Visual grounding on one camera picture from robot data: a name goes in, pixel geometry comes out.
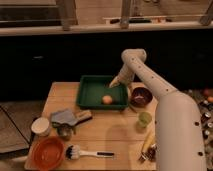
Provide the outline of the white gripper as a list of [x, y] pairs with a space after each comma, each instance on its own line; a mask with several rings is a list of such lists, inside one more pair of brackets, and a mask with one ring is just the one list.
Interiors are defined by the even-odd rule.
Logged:
[[115, 77], [109, 84], [110, 88], [118, 86], [120, 83], [129, 85], [133, 82], [135, 77], [134, 72], [126, 65], [124, 64], [119, 71], [117, 77]]

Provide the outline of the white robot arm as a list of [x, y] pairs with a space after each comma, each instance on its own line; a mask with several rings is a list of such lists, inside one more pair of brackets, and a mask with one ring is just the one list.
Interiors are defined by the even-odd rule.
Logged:
[[137, 76], [158, 100], [155, 110], [156, 170], [207, 171], [200, 111], [196, 102], [146, 64], [144, 49], [121, 53], [123, 66], [111, 87]]

